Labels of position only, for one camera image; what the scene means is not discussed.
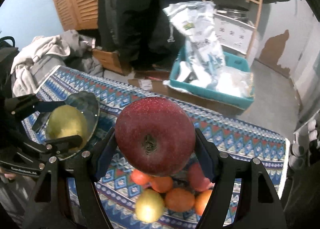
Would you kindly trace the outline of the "person's left hand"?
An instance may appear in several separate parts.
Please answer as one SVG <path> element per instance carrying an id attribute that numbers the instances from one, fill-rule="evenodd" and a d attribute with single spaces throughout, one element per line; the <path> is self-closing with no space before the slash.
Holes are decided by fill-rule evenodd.
<path id="1" fill-rule="evenodd" d="M 15 180 L 15 178 L 16 178 L 16 174 L 14 174 L 14 173 L 8 173 L 8 172 L 6 172 L 3 168 L 0 168 L 0 173 L 1 173 L 2 175 L 4 175 L 4 177 L 5 177 L 6 179 L 8 179 L 8 180 Z"/>

